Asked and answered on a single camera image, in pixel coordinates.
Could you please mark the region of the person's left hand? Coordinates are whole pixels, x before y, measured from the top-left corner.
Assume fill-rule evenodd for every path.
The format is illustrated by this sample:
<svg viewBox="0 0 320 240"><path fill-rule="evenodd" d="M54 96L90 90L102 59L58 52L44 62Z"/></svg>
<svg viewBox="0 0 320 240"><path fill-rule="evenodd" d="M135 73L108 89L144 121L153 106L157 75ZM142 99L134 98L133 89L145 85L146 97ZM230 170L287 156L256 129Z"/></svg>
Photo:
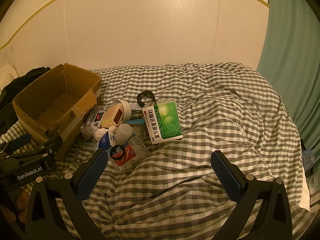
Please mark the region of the person's left hand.
<svg viewBox="0 0 320 240"><path fill-rule="evenodd" d="M19 195L16 198L15 207L19 211L18 216L16 216L7 207L1 205L1 212L9 223L15 222L18 218L21 223L25 224L27 221L27 210L29 204L29 194L24 188L20 188Z"/></svg>

